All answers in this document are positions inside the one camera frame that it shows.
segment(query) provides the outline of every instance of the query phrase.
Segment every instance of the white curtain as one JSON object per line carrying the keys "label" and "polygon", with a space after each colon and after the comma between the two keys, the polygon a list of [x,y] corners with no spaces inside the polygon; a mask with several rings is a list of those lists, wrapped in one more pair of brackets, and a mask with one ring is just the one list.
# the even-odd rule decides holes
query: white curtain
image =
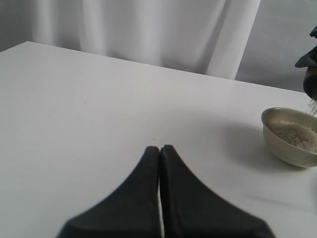
{"label": "white curtain", "polygon": [[234,79],[260,0],[30,0],[32,40]]}

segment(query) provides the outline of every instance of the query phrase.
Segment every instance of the white table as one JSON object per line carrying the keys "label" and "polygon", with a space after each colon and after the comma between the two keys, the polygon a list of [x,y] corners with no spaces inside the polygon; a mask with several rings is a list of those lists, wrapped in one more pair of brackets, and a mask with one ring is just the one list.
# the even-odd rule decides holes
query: white table
{"label": "white table", "polygon": [[278,238],[317,237],[317,170],[264,146],[263,110],[305,94],[26,42],[0,53],[0,237],[53,238],[172,144]]}

